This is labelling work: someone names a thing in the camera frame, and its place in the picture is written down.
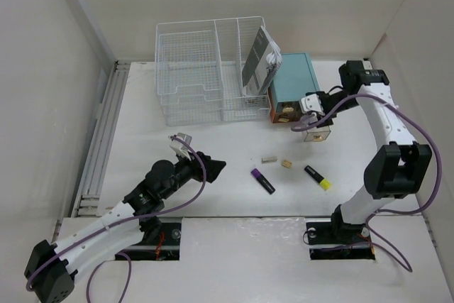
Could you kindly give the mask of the clear drawer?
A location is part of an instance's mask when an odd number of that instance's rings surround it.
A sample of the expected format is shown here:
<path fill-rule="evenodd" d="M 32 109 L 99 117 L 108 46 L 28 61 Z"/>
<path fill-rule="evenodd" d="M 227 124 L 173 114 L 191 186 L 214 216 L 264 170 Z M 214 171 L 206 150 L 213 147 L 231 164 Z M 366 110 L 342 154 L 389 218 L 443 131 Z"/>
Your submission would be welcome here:
<path fill-rule="evenodd" d="M 289 113 L 276 113 L 273 119 L 274 123 L 289 123 L 295 122 L 298 119 L 298 115 L 295 112 Z"/>
<path fill-rule="evenodd" d="M 304 142 L 322 142 L 325 141 L 331 133 L 329 126 L 311 128 L 302 133 Z"/>

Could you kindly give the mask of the grey setup guide booklet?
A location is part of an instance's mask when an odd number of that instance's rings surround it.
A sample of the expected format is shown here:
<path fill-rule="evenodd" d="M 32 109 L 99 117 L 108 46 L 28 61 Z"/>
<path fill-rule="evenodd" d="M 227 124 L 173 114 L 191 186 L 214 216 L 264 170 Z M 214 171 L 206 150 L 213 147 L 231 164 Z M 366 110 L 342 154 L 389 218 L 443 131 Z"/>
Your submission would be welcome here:
<path fill-rule="evenodd" d="M 243 96 L 265 95 L 282 65 L 282 60 L 278 44 L 266 28 L 260 26 L 242 70 Z"/>

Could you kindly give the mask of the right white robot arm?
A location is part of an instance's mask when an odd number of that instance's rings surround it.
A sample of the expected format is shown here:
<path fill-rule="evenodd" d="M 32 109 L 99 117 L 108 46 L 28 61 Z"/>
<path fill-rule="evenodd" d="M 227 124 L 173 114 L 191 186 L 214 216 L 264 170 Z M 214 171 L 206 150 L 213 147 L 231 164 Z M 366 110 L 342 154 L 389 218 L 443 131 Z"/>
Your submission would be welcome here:
<path fill-rule="evenodd" d="M 335 94 L 316 92 L 309 105 L 318 119 L 331 124 L 336 114 L 359 106 L 367 117 L 377 152 L 367 165 L 363 186 L 336 207 L 328 225 L 338 242 L 350 238 L 367 217 L 394 200 L 416 194 L 422 185 L 432 150 L 420 144 L 395 113 L 389 79 L 383 70 L 367 69 L 361 60 L 349 60 L 338 69 L 342 90 Z"/>

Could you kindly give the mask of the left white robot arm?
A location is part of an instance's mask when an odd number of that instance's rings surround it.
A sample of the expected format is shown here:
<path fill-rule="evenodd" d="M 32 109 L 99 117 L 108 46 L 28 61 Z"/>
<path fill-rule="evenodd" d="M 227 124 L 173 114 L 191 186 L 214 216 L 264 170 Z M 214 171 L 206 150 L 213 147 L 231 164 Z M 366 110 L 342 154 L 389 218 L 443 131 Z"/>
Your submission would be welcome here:
<path fill-rule="evenodd" d="M 202 152 L 179 157 L 177 163 L 159 160 L 145 178 L 110 211 L 73 235 L 36 244 L 24 276 L 26 290 L 40 302 L 61 302 L 77 281 L 96 266 L 137 243 L 154 242 L 166 213 L 164 201 L 191 180 L 212 183 L 226 162 Z"/>

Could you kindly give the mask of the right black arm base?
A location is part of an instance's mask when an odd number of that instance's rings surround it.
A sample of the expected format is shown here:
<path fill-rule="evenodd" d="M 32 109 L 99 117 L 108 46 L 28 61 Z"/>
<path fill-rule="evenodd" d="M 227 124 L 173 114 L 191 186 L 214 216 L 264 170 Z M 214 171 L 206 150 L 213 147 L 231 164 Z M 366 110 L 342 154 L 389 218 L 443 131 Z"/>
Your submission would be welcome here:
<path fill-rule="evenodd" d="M 311 260 L 375 260 L 365 224 L 347 224 L 338 206 L 329 218 L 305 221 Z"/>

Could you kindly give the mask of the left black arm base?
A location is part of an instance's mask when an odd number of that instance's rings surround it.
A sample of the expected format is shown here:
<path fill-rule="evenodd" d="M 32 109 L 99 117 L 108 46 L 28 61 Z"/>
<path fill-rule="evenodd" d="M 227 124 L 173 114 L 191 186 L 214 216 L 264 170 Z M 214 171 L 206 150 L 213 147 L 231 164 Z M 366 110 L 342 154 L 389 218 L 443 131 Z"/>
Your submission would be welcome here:
<path fill-rule="evenodd" d="M 132 261 L 179 260 L 182 237 L 181 218 L 162 218 L 153 239 L 144 237 L 140 243 L 122 250 Z"/>

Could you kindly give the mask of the teal mini drawer cabinet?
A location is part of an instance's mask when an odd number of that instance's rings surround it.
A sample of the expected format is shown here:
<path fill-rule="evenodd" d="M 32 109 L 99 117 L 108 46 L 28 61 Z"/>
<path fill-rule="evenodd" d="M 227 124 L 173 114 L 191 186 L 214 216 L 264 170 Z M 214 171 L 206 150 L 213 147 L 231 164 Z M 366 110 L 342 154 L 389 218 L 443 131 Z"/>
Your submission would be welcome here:
<path fill-rule="evenodd" d="M 282 58 L 282 65 L 268 89 L 270 120 L 273 122 L 276 113 L 295 112 L 298 121 L 302 116 L 299 100 L 307 93 L 320 90 L 318 80 L 310 54 L 287 53 L 282 54 Z"/>

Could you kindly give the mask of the purple cap black marker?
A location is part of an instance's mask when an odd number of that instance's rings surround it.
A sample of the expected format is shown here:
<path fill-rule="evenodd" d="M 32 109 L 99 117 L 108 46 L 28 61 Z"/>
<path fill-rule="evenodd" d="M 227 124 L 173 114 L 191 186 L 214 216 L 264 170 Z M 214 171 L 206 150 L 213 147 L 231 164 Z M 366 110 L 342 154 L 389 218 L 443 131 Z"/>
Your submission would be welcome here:
<path fill-rule="evenodd" d="M 270 182 L 257 168 L 252 169 L 250 174 L 255 178 L 255 180 L 268 194 L 275 193 L 276 189 L 270 184 Z"/>

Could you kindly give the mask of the small silver staple box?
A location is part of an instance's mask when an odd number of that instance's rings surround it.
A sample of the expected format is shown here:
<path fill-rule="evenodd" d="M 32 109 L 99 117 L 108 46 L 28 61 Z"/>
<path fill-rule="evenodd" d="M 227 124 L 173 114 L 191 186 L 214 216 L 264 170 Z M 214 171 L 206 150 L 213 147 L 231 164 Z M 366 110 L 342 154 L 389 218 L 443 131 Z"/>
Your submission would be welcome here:
<path fill-rule="evenodd" d="M 277 162 L 277 156 L 268 156 L 261 158 L 262 164 Z"/>

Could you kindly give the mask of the small tan eraser block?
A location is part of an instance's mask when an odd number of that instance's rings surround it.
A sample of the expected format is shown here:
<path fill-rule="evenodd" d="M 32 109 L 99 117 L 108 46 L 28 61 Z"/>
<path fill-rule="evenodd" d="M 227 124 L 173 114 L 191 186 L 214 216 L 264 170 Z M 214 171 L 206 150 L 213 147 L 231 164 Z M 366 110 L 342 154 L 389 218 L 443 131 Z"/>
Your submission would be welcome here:
<path fill-rule="evenodd" d="M 281 162 L 282 167 L 285 167 L 287 169 L 290 169 L 292 167 L 292 162 L 289 160 L 283 160 Z"/>

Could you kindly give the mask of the yellow cap black highlighter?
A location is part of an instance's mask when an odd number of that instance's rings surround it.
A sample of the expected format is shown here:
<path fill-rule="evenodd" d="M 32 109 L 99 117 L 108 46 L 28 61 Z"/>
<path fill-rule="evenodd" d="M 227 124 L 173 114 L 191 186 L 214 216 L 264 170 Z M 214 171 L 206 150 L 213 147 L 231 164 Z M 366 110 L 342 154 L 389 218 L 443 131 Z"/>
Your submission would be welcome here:
<path fill-rule="evenodd" d="M 331 183 L 323 177 L 320 173 L 318 173 L 313 167 L 307 165 L 304 168 L 304 171 L 308 176 L 310 176 L 323 190 L 327 190 L 331 188 Z"/>

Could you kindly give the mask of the aluminium rail frame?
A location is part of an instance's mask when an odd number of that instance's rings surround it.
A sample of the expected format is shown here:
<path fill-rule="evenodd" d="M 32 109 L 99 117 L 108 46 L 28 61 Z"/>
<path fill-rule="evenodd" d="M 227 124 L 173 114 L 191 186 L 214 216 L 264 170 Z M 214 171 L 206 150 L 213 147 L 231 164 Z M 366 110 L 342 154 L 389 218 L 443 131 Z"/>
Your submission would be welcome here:
<path fill-rule="evenodd" d="M 96 216 L 130 67 L 129 62 L 117 61 L 109 75 L 103 99 L 95 111 L 96 125 L 72 196 L 67 214 L 70 218 Z"/>

